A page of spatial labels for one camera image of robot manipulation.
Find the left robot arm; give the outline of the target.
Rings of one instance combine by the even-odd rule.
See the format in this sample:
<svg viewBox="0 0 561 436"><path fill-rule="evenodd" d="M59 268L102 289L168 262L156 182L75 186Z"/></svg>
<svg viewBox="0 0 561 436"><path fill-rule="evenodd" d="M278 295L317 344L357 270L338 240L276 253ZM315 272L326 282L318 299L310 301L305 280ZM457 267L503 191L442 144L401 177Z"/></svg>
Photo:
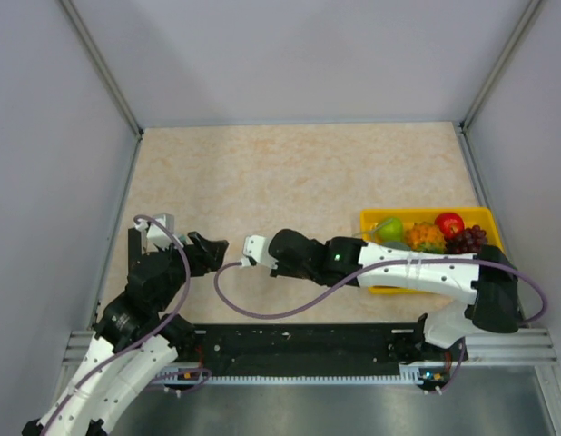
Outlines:
<svg viewBox="0 0 561 436"><path fill-rule="evenodd" d="M127 233L127 283L103 310L83 361L55 405L24 435L108 435L156 374L196 351L195 330L166 313L189 277L217 272L228 249L190 232L174 245L156 227Z"/></svg>

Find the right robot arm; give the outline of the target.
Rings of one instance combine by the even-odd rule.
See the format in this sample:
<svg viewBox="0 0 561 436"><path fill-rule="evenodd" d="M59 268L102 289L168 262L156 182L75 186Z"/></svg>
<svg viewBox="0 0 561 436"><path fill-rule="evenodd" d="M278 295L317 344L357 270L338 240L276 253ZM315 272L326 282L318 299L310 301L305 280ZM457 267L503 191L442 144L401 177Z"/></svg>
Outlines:
<svg viewBox="0 0 561 436"><path fill-rule="evenodd" d="M321 243L290 229L272 237L266 253L272 274L332 287L391 287L448 297L443 308L421 316L413 345L427 360L476 333L509 334L519 329L515 268L494 245L477 253L404 251L352 237Z"/></svg>

